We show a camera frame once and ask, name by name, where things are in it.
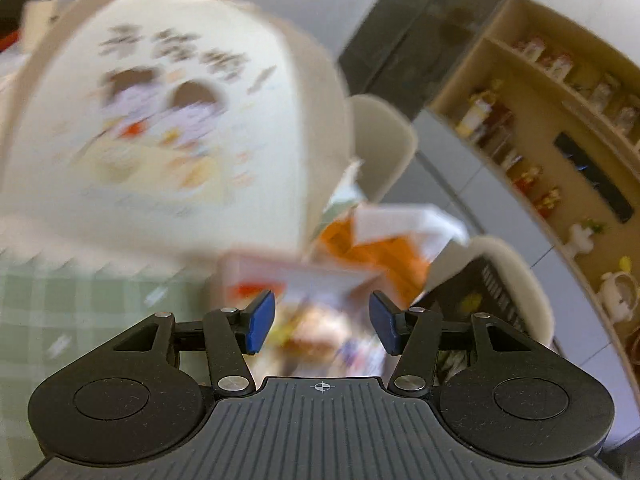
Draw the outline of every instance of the wooden shelf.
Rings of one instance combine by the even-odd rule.
[[[469,143],[466,139],[462,139],[462,141],[465,144],[468,144],[469,148],[474,152],[476,157],[482,161],[484,166],[489,169],[495,175],[495,177],[502,182],[504,187],[508,189],[509,192],[516,198],[520,206],[529,213],[529,216],[531,216],[531,218],[536,221],[536,223],[540,227],[540,230],[546,235],[546,238],[548,238],[551,245],[562,256],[567,268],[573,274],[576,282],[580,285],[582,291],[591,301],[594,311],[596,312],[598,318],[600,318],[600,322],[603,328],[609,335],[609,339],[613,347],[615,348],[618,357],[620,358],[620,362],[622,363],[622,367],[624,368],[626,377],[629,381],[629,384],[631,385],[631,389],[633,390],[636,405],[638,406],[638,408],[640,408],[640,372],[639,374],[636,374],[634,366],[631,364],[629,356],[626,354],[625,345],[620,337],[620,334],[611,322],[604,307],[600,304],[600,300],[597,298],[596,292],[591,287],[591,284],[585,277],[580,267],[578,267],[578,265],[572,258],[568,257],[565,254],[564,244],[562,243],[562,240],[559,238],[558,234],[556,234],[551,226],[538,214],[531,202],[514,189],[511,181],[500,166],[492,161],[491,158],[489,158],[489,156],[485,152],[480,150],[476,145]]]
[[[553,79],[540,65],[525,58],[508,44],[494,38],[484,40],[495,47],[511,68],[521,72],[545,96],[553,99],[583,122],[640,182],[640,153],[629,139],[616,131],[608,117],[595,110],[577,91]]]

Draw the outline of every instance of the ribbed gray surface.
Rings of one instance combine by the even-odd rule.
[[[553,468],[494,462],[453,439],[428,405],[374,379],[269,379],[223,400],[187,444],[151,462],[89,468],[53,459],[36,480],[614,480],[595,460]]]

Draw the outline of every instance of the small potted plant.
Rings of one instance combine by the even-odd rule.
[[[564,246],[564,253],[571,259],[578,254],[589,254],[593,251],[591,236],[604,231],[606,224],[593,218],[586,218],[579,224],[569,227],[569,241]]]

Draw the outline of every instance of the beige chair back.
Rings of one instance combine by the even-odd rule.
[[[30,54],[51,28],[58,0],[27,0],[20,20],[20,50]]]
[[[477,236],[471,239],[467,247],[450,242],[431,264],[425,290],[433,290],[478,256],[491,260],[500,273],[529,336],[549,347],[556,322],[548,297],[522,257],[500,238]]]
[[[411,162],[418,137],[408,119],[384,99],[362,94],[349,101],[355,154],[363,161],[358,185],[369,202],[377,203]]]

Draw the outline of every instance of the crosshair marking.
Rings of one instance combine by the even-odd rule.
[[[315,388],[319,392],[325,393],[326,391],[329,390],[329,388],[335,388],[335,386],[329,386],[327,383],[318,383],[318,384],[314,384],[312,388]]]

